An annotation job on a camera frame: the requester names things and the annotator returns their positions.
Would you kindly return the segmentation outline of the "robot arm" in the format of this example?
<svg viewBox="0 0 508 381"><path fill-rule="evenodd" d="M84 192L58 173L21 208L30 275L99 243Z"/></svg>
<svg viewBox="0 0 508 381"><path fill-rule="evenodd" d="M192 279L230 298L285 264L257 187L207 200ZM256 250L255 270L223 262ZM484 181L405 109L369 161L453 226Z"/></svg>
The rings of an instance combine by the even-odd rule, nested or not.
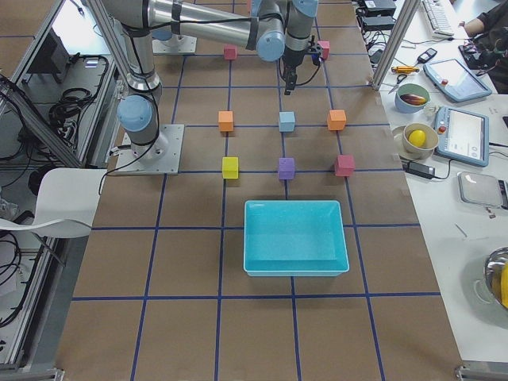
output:
<svg viewBox="0 0 508 381"><path fill-rule="evenodd" d="M168 155L169 139L160 123L162 85L153 60L152 41L160 34L185 35L255 51L283 65L285 94L298 85L297 68L319 48L311 34L316 1L257 1L251 16L187 4L183 1L105 1L107 13L124 32L129 95L117 108L130 139L132 162L147 167Z"/></svg>

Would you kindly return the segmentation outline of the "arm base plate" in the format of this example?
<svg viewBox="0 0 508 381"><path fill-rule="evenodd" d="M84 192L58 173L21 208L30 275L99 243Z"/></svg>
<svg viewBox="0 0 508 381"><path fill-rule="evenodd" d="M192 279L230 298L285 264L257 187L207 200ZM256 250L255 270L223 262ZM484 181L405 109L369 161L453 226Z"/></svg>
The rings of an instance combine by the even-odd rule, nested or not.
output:
<svg viewBox="0 0 508 381"><path fill-rule="evenodd" d="M185 56L194 55L197 48L197 38L174 35L169 40L152 40L155 55Z"/></svg>
<svg viewBox="0 0 508 381"><path fill-rule="evenodd" d="M123 134L122 145L117 150L114 175L177 175L183 145L185 126L182 124L161 125L160 135L153 146L131 145L127 133Z"/></svg>

